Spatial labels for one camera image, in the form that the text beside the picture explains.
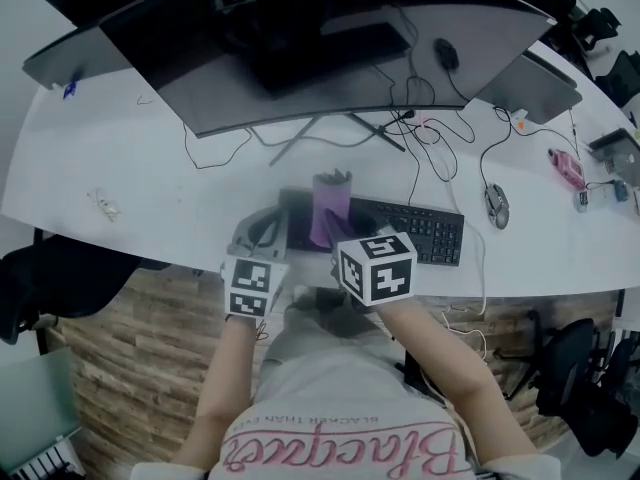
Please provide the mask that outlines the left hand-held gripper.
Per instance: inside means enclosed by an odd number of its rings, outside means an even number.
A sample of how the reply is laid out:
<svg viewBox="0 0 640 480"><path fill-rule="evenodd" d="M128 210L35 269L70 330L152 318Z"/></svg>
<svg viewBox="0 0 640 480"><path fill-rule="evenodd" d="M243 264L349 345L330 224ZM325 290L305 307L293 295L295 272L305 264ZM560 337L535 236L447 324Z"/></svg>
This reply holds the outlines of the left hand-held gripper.
<svg viewBox="0 0 640 480"><path fill-rule="evenodd" d="M289 213L279 205L256 211L236 227L222 264L225 312L261 319L275 306L289 272Z"/></svg>

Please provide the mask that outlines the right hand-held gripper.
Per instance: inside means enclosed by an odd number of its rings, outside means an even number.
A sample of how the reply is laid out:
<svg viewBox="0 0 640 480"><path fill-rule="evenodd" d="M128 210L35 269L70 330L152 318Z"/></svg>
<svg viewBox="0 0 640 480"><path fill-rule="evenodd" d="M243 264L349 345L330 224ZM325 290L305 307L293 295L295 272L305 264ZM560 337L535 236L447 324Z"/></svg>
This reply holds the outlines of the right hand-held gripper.
<svg viewBox="0 0 640 480"><path fill-rule="evenodd" d="M414 295L417 251L407 233L395 228L383 215L352 213L358 239L346 239L343 219L326 209L322 225L333 248L339 285L366 307L394 302Z"/></svg>

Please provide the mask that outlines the purple cloth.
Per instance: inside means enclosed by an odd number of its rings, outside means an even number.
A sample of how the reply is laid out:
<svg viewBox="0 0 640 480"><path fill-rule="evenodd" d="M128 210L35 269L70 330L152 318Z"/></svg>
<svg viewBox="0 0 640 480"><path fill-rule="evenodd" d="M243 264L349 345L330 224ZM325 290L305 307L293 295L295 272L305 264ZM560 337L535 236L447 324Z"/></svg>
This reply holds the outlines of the purple cloth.
<svg viewBox="0 0 640 480"><path fill-rule="evenodd" d="M312 180L312 224L309 239L318 247L332 249L327 213L346 221L351 200L352 173L335 169L320 173Z"/></svg>

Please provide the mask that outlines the black keyboard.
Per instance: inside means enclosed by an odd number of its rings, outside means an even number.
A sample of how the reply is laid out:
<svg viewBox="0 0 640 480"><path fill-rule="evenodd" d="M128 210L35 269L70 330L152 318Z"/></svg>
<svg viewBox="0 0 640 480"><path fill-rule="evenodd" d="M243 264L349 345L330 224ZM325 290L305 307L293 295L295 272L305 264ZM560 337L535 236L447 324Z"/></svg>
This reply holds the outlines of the black keyboard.
<svg viewBox="0 0 640 480"><path fill-rule="evenodd" d="M328 253L310 239L313 220L312 193L308 190L283 188L279 203L289 209L287 247L304 252ZM420 264L457 267L460 264L464 233L464 216L426 207L413 207L379 200L353 197L349 220L359 238L373 231L362 213L390 224L397 232L408 234Z"/></svg>

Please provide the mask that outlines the person's left forearm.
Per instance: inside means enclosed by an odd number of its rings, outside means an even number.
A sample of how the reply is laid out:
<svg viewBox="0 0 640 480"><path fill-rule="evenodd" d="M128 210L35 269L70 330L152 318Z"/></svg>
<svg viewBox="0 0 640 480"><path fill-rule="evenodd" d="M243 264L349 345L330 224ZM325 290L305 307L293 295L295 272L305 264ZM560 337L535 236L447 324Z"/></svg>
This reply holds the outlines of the person's left forearm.
<svg viewBox="0 0 640 480"><path fill-rule="evenodd" d="M256 321L228 316L206 373L196 418L233 422L251 403Z"/></svg>

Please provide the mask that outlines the dark grey trousers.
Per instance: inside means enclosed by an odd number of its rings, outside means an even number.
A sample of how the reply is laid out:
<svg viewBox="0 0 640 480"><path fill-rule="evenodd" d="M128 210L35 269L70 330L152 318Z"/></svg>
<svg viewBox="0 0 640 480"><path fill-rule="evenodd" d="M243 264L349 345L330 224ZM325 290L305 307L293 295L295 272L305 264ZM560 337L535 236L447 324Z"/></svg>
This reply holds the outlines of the dark grey trousers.
<svg viewBox="0 0 640 480"><path fill-rule="evenodd" d="M343 291L297 287L284 311L284 329L305 335L328 334L341 339L387 338Z"/></svg>

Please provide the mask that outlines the black monitor stand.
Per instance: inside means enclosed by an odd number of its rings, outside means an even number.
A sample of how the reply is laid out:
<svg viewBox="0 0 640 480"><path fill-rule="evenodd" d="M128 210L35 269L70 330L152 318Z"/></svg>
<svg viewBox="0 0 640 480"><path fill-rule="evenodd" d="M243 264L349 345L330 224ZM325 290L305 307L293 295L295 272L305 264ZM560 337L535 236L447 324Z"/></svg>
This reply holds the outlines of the black monitor stand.
<svg viewBox="0 0 640 480"><path fill-rule="evenodd" d="M380 127L374 127L371 123L365 121L355 113L343 113L343 117L349 119L360 127L364 128L366 131L370 133L368 138L363 139L361 142L357 144L344 145L344 144L335 144L336 147L339 148L355 148L361 144L364 144L368 140L373 137L378 137L385 141L387 144L391 145L395 149L400 152L405 152L406 148L401 146L399 143L392 140ZM269 167L275 166L295 145L297 145L300 141L303 140L306 133L310 131L316 124L318 124L322 120L322 117L313 117L309 120L307 124L305 124L300 131L298 131L290 140L288 140L283 148L276 154L276 156L268 163Z"/></svg>

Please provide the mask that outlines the grey computer mouse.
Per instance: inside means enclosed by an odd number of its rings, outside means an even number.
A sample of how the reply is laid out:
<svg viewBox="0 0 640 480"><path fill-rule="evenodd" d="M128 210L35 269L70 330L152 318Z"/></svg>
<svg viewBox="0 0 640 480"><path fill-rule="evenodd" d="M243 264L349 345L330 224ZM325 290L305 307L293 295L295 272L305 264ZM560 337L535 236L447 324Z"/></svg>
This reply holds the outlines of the grey computer mouse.
<svg viewBox="0 0 640 480"><path fill-rule="evenodd" d="M510 205L503 189L491 183L485 189L485 203L490 221L498 230L504 230L510 219Z"/></svg>

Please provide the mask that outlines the clear eyeglasses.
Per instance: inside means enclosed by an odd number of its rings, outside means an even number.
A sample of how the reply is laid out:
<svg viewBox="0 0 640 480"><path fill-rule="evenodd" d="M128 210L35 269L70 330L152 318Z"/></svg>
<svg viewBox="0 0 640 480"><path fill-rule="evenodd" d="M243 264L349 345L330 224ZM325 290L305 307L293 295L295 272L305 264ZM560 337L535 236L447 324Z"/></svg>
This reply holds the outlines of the clear eyeglasses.
<svg viewBox="0 0 640 480"><path fill-rule="evenodd" d="M92 203L110 221L115 222L120 215L120 209L114 200L111 200L102 188L94 188L87 193Z"/></svg>

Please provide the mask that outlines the curved black monitor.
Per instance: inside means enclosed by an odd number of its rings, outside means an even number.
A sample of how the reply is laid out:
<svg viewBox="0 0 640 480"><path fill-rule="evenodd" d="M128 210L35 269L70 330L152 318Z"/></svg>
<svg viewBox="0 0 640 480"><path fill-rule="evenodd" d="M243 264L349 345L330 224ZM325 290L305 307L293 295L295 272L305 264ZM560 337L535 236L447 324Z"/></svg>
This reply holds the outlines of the curved black monitor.
<svg viewBox="0 0 640 480"><path fill-rule="evenodd" d="M139 0L101 29L199 137L461 109L552 26L523 0Z"/></svg>

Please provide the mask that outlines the pink small device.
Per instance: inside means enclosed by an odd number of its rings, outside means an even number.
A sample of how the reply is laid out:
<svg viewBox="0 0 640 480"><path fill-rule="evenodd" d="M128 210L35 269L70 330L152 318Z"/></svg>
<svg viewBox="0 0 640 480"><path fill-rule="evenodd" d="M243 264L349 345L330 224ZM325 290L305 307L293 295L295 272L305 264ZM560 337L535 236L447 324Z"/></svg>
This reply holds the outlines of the pink small device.
<svg viewBox="0 0 640 480"><path fill-rule="evenodd" d="M549 161L561 177L575 190L586 188L584 170L578 160L565 151L558 149L548 150Z"/></svg>

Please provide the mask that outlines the grey laptop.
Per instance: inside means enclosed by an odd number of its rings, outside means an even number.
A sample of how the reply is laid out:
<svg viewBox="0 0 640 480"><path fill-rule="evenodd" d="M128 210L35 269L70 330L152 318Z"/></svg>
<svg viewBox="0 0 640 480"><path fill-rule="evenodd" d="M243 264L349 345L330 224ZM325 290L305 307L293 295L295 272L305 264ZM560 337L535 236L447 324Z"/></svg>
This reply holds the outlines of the grey laptop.
<svg viewBox="0 0 640 480"><path fill-rule="evenodd" d="M583 98L574 79L539 57L525 51L477 96L514 114L544 125L579 104Z"/></svg>

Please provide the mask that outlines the clear plastic container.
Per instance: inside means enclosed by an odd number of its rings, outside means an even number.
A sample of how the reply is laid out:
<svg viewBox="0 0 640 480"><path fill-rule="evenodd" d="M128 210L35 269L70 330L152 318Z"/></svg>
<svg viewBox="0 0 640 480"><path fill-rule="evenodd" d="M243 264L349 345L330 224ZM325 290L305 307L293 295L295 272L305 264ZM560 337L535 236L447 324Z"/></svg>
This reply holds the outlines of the clear plastic container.
<svg viewBox="0 0 640 480"><path fill-rule="evenodd" d="M594 212L608 208L617 202L612 185L602 185L577 192L574 206L580 213Z"/></svg>

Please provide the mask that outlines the clear water bottle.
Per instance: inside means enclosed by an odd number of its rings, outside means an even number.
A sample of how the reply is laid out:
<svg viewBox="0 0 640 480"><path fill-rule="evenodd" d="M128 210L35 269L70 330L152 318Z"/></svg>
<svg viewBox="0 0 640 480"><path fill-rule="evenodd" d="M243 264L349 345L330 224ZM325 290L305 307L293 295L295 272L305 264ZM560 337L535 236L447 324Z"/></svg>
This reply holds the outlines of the clear water bottle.
<svg viewBox="0 0 640 480"><path fill-rule="evenodd" d="M630 170L635 164L635 156L632 153L616 153L605 161L605 167L608 173L622 176L627 170Z"/></svg>

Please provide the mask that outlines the white slatted panel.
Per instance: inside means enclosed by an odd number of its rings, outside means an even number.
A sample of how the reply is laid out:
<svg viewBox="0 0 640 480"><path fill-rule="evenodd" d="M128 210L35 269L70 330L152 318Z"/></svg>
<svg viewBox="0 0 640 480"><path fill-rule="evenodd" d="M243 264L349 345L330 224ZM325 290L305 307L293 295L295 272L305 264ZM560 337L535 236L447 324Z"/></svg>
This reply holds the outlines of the white slatted panel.
<svg viewBox="0 0 640 480"><path fill-rule="evenodd" d="M59 440L8 474L9 480L86 480L71 441Z"/></svg>

